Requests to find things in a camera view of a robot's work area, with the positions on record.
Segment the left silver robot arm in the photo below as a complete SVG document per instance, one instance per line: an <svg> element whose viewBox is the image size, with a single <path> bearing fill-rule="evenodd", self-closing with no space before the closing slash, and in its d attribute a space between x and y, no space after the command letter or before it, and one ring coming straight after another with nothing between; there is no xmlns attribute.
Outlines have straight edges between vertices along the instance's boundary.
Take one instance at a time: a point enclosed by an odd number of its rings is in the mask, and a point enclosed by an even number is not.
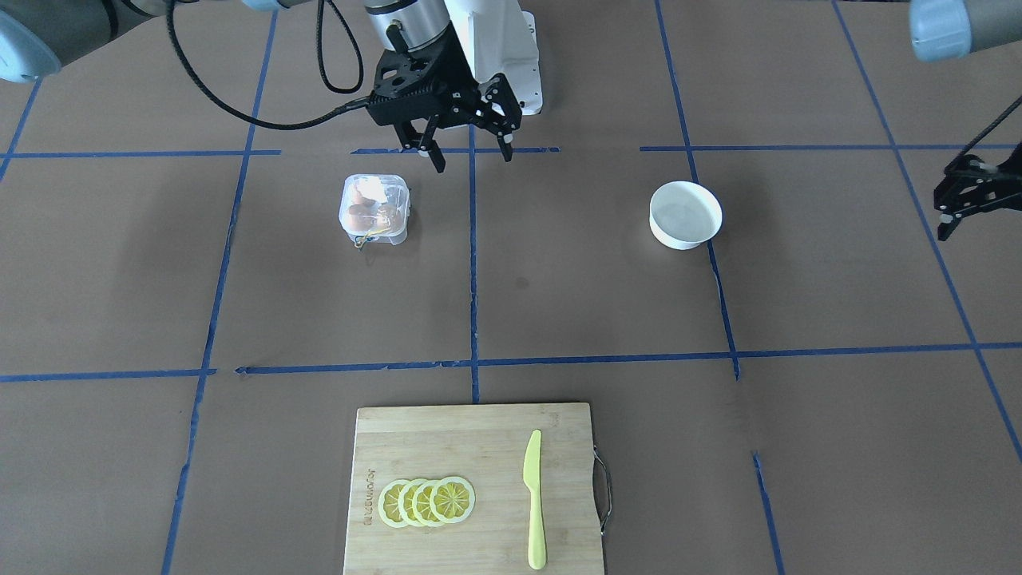
<svg viewBox="0 0 1022 575"><path fill-rule="evenodd" d="M912 1L910 43L917 59L948 61L1018 42L1021 4L1018 1ZM964 219L998 210L1020 211L1021 146L1007 159L989 163L972 153L979 142L1020 108L1020 99L984 127L943 167L933 190L933 207L941 213L936 237L946 241Z"/></svg>

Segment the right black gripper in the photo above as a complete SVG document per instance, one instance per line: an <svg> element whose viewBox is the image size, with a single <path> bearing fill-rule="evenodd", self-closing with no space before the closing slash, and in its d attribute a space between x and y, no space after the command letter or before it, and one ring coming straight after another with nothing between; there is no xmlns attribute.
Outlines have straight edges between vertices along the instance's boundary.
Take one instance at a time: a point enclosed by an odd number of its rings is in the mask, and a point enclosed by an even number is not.
<svg viewBox="0 0 1022 575"><path fill-rule="evenodd" d="M513 134L523 116L508 77L496 73L479 84L458 40L437 40L408 54L384 51L367 109L377 125L398 125L402 149L427 157L438 173L446 170L442 146L435 141L438 127L482 128L497 138L504 161L511 161ZM426 119L425 128L417 130L413 119Z"/></svg>

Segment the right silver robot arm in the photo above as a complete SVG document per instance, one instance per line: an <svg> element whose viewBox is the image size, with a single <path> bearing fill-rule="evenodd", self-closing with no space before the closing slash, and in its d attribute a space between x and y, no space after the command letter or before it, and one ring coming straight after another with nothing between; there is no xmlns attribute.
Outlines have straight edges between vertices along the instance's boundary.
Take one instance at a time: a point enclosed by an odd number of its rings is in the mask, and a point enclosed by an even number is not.
<svg viewBox="0 0 1022 575"><path fill-rule="evenodd" d="M394 128L402 149L415 150L435 171L446 167L435 134L472 126L489 132L505 161L511 161L513 135L525 115L525 87L506 65L481 70L478 48L459 30L450 1L365 1L362 9L376 30L383 52L366 96L358 91L369 80L365 58L346 19L342 19L358 66L350 87L332 83L324 61L323 22L333 1L316 3L314 43L320 80L349 102L314 119L278 123L259 119L216 96L186 56L176 32L176 1L4 1L2 79L34 83L56 75L69 63L113 43L142 23L162 18L169 44L184 71L208 101L249 125L275 131L300 131L364 109L378 126Z"/></svg>

